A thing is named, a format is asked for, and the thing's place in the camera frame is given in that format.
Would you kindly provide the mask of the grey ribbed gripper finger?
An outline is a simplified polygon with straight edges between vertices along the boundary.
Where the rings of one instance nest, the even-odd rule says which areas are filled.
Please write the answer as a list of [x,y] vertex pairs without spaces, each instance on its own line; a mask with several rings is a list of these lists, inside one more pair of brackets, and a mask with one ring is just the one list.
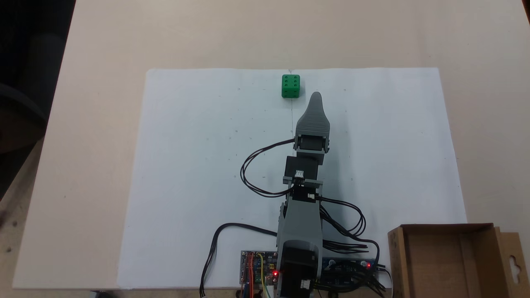
[[329,137],[330,122],[323,108],[323,98],[320,92],[313,92],[306,110],[296,124],[296,134]]

